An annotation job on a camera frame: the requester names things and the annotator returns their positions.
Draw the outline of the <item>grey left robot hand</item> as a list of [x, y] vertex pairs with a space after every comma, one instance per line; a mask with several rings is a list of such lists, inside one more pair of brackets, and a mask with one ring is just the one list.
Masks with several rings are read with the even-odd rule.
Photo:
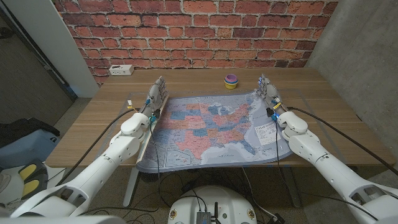
[[168, 97], [169, 91], [165, 84], [165, 78], [160, 76], [149, 89], [144, 106], [139, 112], [148, 118], [151, 116], [159, 118]]

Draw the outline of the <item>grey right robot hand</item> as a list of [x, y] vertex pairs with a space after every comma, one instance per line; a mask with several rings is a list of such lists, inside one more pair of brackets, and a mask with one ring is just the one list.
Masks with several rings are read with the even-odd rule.
[[258, 89], [256, 93], [265, 102], [268, 108], [272, 110], [275, 116], [280, 116], [282, 113], [288, 111], [282, 102], [282, 98], [277, 91], [277, 88], [271, 83], [268, 77], [262, 74], [258, 79]]

